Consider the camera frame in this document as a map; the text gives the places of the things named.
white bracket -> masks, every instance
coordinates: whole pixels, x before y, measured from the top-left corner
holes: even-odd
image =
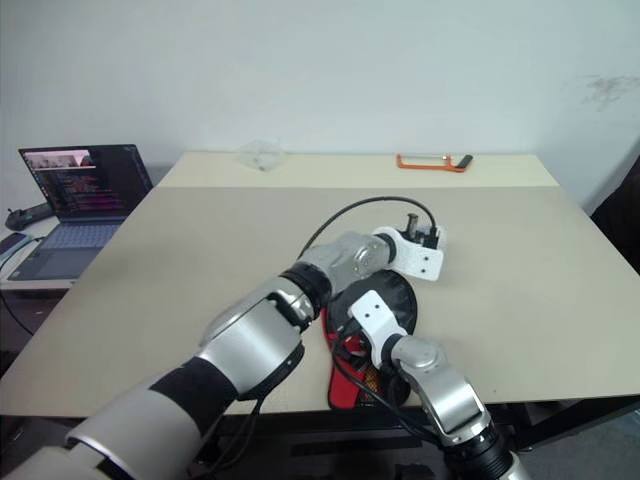
[[[371,343],[371,361],[376,368],[382,365],[382,347],[395,334],[405,336],[407,331],[398,325],[396,316],[375,290],[369,290],[349,308]]]
[[[438,231],[442,232],[444,240],[444,231],[440,227]],[[392,227],[379,227],[373,231],[374,235],[381,233],[391,237],[396,245],[396,256],[390,265],[393,270],[422,280],[438,280],[444,261],[444,252],[440,248],[427,248],[419,243],[410,242]]]

beige tabletop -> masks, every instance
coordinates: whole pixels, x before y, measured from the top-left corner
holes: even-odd
[[[478,157],[465,174],[401,176],[392,156],[367,157],[366,165],[365,157],[350,158],[291,156],[264,173],[232,155],[185,155],[5,374],[0,412],[87,416],[186,360],[209,321],[288,268],[322,221],[379,194],[414,197],[447,228],[440,280],[411,281],[415,334],[440,341],[484,401],[640,392],[640,278],[535,157]],[[318,162],[340,167],[337,187],[324,173],[311,185],[280,170]],[[390,203],[362,207],[319,241],[345,230],[402,227],[408,211]],[[330,357],[319,322],[303,343],[301,365],[263,411],[328,408]],[[248,408],[236,403],[230,412]]]

orange tool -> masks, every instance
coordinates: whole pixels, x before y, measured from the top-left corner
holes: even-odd
[[[405,163],[404,160],[408,160],[408,159],[418,159],[418,160],[439,159],[439,160],[444,160],[444,164],[443,165],[420,165],[415,163]],[[451,155],[443,155],[443,156],[433,155],[433,156],[424,156],[424,157],[418,157],[418,156],[403,157],[400,154],[396,155],[396,164],[398,165],[398,168],[412,168],[416,170],[446,170],[447,172],[457,172],[457,173],[462,173],[466,171],[467,167],[471,163],[471,160],[473,160],[473,155],[465,155],[462,158],[462,160],[460,160],[460,163],[458,163],[458,165],[454,165],[451,160]]]

black cable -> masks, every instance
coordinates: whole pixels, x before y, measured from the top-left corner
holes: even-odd
[[[396,374],[396,375],[394,375],[394,377],[389,382],[389,403],[391,403],[391,405],[393,405],[396,408],[398,408],[398,402],[397,402],[396,395],[395,395],[395,386],[396,386],[395,384],[398,381],[401,381],[401,380],[402,379],[400,378],[400,376]],[[402,418],[398,418],[398,423],[400,425],[402,425],[402,428],[404,428],[411,435],[413,435],[414,437],[418,437],[418,438],[422,439],[422,432],[416,430],[414,427],[412,427],[407,422],[405,422]]]
[[[341,215],[347,213],[349,210],[353,210],[354,208],[359,207],[360,205],[364,205],[364,204],[367,204],[367,203],[373,203],[373,202],[389,202],[389,201],[410,203],[411,205],[414,205],[414,206],[418,207],[420,210],[422,210],[424,213],[426,213],[427,216],[429,217],[429,221],[431,222],[430,234],[435,236],[435,234],[436,234],[436,219],[433,217],[433,214],[429,211],[429,209],[427,207],[425,207],[422,203],[418,202],[417,200],[414,200],[413,198],[409,198],[409,197],[401,197],[401,196],[396,196],[396,195],[381,196],[381,197],[369,197],[369,198],[365,198],[365,199],[359,200],[357,202],[351,203],[351,204],[347,205],[346,207],[342,208],[341,210],[337,211],[333,215],[331,215],[331,217],[329,217],[322,225],[320,225],[318,227],[318,229],[313,233],[313,235],[311,235],[311,237],[309,238],[307,243],[304,245],[304,247],[302,247],[302,251],[300,252],[300,255],[298,255],[298,258],[300,258],[302,256],[302,254],[311,245],[313,245],[313,242],[316,241],[316,238],[318,238],[320,236],[320,234],[322,232],[324,232],[325,229],[329,225],[331,225]]]
[[[245,418],[244,422],[242,422],[242,425],[240,425],[240,428],[238,429],[234,437],[231,439],[231,442],[229,442],[229,445],[227,445],[227,448],[225,448],[225,450],[220,454],[220,456],[216,460],[216,463],[213,464],[211,469],[208,472],[195,477],[194,480],[213,480],[215,478],[216,472],[220,470],[226,470],[227,468],[231,468],[233,465],[235,465],[240,461],[240,459],[246,452],[247,448],[249,447],[249,443],[251,443],[251,438],[253,437],[253,433],[256,427],[256,422],[258,420],[258,414],[260,413],[260,408],[262,408],[262,404],[264,403],[265,398],[266,397],[262,397],[258,399],[258,401],[253,407],[253,410],[251,410],[251,413],[247,415],[247,418]],[[229,453],[231,453],[231,450],[233,450],[236,447],[238,440],[240,440],[240,437],[242,436],[244,431],[247,429],[247,427],[249,427],[249,429],[247,430],[244,441],[240,446],[240,448],[238,449],[237,453],[231,460],[228,460],[223,463],[222,461],[227,456],[229,456]]]
[[[371,388],[367,387],[363,382],[361,382],[356,377],[351,375],[351,373],[349,373],[342,366],[342,364],[338,361],[339,360],[338,348],[340,348],[340,339],[336,340],[333,343],[333,347],[331,349],[331,358],[333,359],[333,364],[336,366],[338,371],[340,371],[340,373],[342,375],[344,375],[344,377],[347,380],[349,380],[351,383],[353,383],[360,390],[362,390],[362,391],[366,392],[367,394],[369,394],[371,396],[371,398],[373,398],[376,402],[378,402],[384,408],[389,410],[389,412],[391,412],[400,421],[400,424],[403,427],[406,428],[406,426],[409,426],[409,428],[407,428],[407,431],[410,434],[420,438],[421,440],[423,440],[423,441],[425,441],[427,443],[431,443],[432,445],[436,445],[437,447],[440,447],[440,445],[441,445],[440,444],[440,440],[438,439],[438,436],[435,433],[430,432],[423,425],[420,425],[420,423],[415,421],[413,418],[411,418],[411,417],[405,415],[404,413],[402,413],[397,407],[395,407],[391,403],[387,402],[377,392],[375,392]]]
[[[7,262],[9,260],[11,260],[11,258],[13,258],[13,256],[18,253],[20,250],[22,250],[24,247],[26,247],[27,245],[30,245],[31,242],[39,242],[40,240],[42,240],[44,237],[37,237],[37,238],[32,238],[31,240],[29,240],[26,243],[23,243],[22,245],[20,245],[18,248],[16,248],[13,252],[11,252],[11,255],[9,255],[7,258],[4,259],[4,261],[2,262],[2,265],[0,265],[0,272],[2,272],[2,269],[4,268],[4,266],[7,264]],[[27,326],[22,323],[20,321],[20,319],[16,316],[15,313],[13,313],[13,311],[11,310],[11,308],[9,308],[9,304],[7,303],[7,299],[4,298],[4,295],[2,295],[2,289],[0,289],[0,300],[2,300],[2,303],[4,304],[4,308],[7,309],[7,312],[9,312],[9,315],[11,316],[11,318],[13,318],[16,323],[18,325],[20,325],[20,327],[27,332],[29,335],[31,335],[33,337],[34,332],[32,332],[31,330],[29,330],[27,328]]]

robotic arm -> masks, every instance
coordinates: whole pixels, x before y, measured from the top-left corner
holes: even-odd
[[[331,298],[385,268],[437,279],[443,254],[435,247],[442,234],[435,226],[420,233],[417,216],[410,215],[405,232],[382,227],[373,235],[346,233],[310,248],[290,269],[218,315],[186,363],[120,395],[73,429],[66,448],[40,450],[7,478],[179,477],[233,401],[264,398],[298,365],[304,354],[301,333]],[[496,475],[482,478],[527,478],[504,476],[503,465],[512,472],[517,458],[507,451],[507,459],[502,444],[493,447],[499,436],[489,414],[441,350],[397,331],[393,315],[385,318],[380,324],[386,330],[371,342],[374,363],[390,361],[419,393],[450,464],[467,468],[467,457],[488,445],[499,459],[491,465],[499,468],[484,469]],[[463,478],[464,468],[458,470]]]
[[[394,260],[384,234],[346,233],[311,248],[281,275],[218,315],[179,368],[117,397],[44,448],[10,479],[173,479],[234,400],[266,396],[302,359],[301,333],[328,301]]]
[[[402,329],[377,292],[349,310],[369,343],[373,364],[400,373],[418,394],[441,443],[445,462],[461,479],[528,480],[469,381],[447,361],[442,347]]]

